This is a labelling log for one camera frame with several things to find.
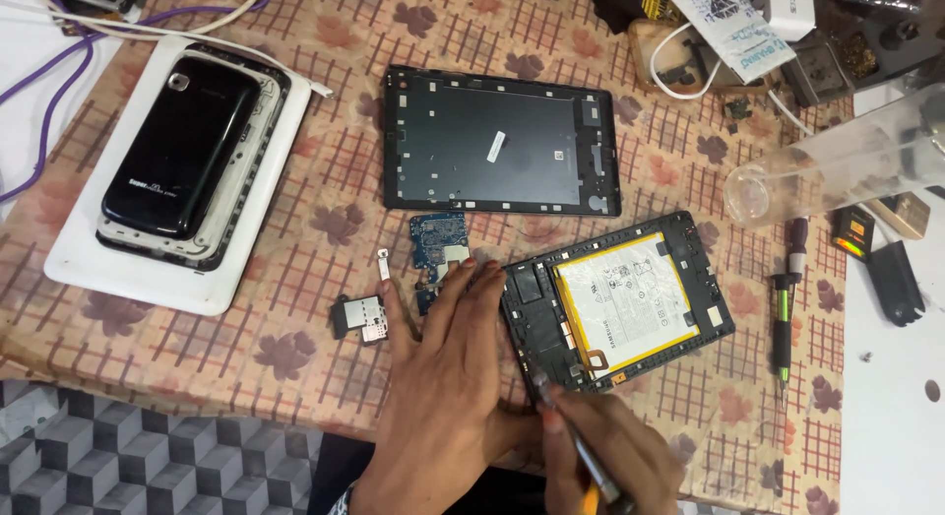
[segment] tablecloth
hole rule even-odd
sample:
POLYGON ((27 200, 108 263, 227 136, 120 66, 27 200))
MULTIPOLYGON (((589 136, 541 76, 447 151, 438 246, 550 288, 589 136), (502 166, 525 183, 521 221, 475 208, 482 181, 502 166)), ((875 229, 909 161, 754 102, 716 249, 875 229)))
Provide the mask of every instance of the tablecloth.
MULTIPOLYGON (((239 1, 149 0, 145 13, 239 1)), ((212 18, 185 14, 164 25, 212 18)), ((752 97, 753 115, 731 134, 724 97, 644 92, 626 36, 609 33, 590 0, 273 0, 219 35, 339 94, 312 99, 230 310, 195 316, 42 274, 152 48, 126 43, 3 226, 0 375, 179 415, 253 415, 370 439, 388 388, 389 346, 362 347, 353 334, 335 341, 328 313, 342 292, 374 292, 379 248, 390 250, 395 279, 409 285, 419 275, 408 237, 414 214, 381 205, 386 65, 606 88, 615 100, 623 215, 469 213, 472 254, 510 262, 690 210, 737 332, 614 391, 685 464, 680 495, 739 510, 837 513, 846 260, 829 244, 827 221, 813 218, 785 410, 768 363, 768 277, 785 258, 785 229, 738 228, 723 203, 730 170, 798 139, 767 98, 752 97)), ((852 102, 799 114, 822 130, 851 118, 852 102)), ((497 347, 504 399, 521 405, 506 336, 497 347)))

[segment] black phone case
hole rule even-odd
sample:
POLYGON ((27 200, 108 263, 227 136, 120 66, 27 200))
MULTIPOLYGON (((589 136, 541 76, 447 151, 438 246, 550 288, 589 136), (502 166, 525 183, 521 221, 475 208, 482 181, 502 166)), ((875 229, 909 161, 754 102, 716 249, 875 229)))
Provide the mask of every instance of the black phone case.
POLYGON ((172 240, 193 238, 260 95, 253 77, 196 57, 164 82, 102 198, 106 218, 172 240), (183 89, 171 78, 186 78, 183 89))

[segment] green screwdriver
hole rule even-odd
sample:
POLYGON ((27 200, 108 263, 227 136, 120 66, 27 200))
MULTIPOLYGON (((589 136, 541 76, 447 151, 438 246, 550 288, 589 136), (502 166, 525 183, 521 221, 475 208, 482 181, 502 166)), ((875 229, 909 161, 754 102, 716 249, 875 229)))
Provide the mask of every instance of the green screwdriver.
POLYGON ((791 369, 791 313, 788 307, 788 289, 794 282, 786 273, 771 277, 778 303, 778 317, 774 321, 774 350, 771 360, 778 371, 781 383, 781 399, 787 402, 787 378, 791 369))

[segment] purple cable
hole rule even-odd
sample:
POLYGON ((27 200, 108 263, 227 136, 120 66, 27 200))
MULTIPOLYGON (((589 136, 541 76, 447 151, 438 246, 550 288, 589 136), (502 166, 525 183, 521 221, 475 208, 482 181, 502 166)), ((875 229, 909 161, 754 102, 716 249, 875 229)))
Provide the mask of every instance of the purple cable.
MULTIPOLYGON (((266 4, 269 3, 269 1, 270 0, 257 1, 247 10, 247 13, 253 12, 253 11, 259 11, 260 9, 266 7, 266 4)), ((56 5, 60 6, 61 8, 65 9, 65 7, 63 6, 62 2, 60 2, 60 0, 53 0, 53 2, 55 2, 56 5)), ((209 6, 209 5, 183 7, 181 9, 172 9, 170 11, 165 11, 164 13, 158 13, 153 16, 149 16, 148 18, 141 20, 140 22, 137 22, 137 24, 148 26, 150 24, 154 24, 156 22, 166 20, 167 18, 170 18, 171 16, 175 16, 177 14, 182 14, 182 13, 230 13, 235 9, 236 8, 233 8, 233 7, 219 7, 219 6, 209 6)), ((7 199, 25 191, 29 187, 33 186, 37 180, 39 180, 40 175, 42 175, 42 170, 45 167, 45 163, 46 163, 46 147, 47 147, 46 142, 49 138, 49 127, 52 122, 53 113, 56 110, 56 105, 59 104, 60 99, 63 98, 63 96, 69 90, 69 88, 71 88, 78 81, 78 78, 85 72, 85 70, 88 69, 89 63, 92 62, 92 55, 94 51, 92 42, 96 40, 100 40, 107 36, 104 33, 98 33, 98 32, 94 34, 88 34, 85 31, 85 29, 83 29, 81 26, 78 26, 78 25, 77 25, 77 29, 79 33, 82 34, 81 41, 78 41, 76 44, 63 50, 62 52, 60 52, 59 55, 50 59, 48 63, 40 66, 38 70, 22 78, 14 86, 10 86, 9 88, 6 89, 6 91, 3 94, 0 94, 0 105, 2 105, 8 99, 16 95, 16 93, 22 90, 24 87, 33 83, 34 81, 39 79, 42 75, 52 70, 53 67, 56 66, 57 64, 63 62, 63 60, 66 57, 72 55, 78 50, 81 50, 83 48, 86 49, 85 58, 78 65, 78 68, 76 68, 76 71, 73 72, 73 74, 69 76, 69 79, 67 79, 65 83, 63 83, 63 85, 60 86, 59 90, 57 90, 56 93, 53 94, 52 99, 49 101, 49 105, 46 106, 45 114, 43 114, 42 116, 42 126, 40 128, 40 155, 39 155, 39 160, 36 163, 36 168, 33 169, 33 174, 30 175, 30 178, 27 179, 26 182, 17 186, 15 189, 0 195, 0 203, 4 203, 7 199)))

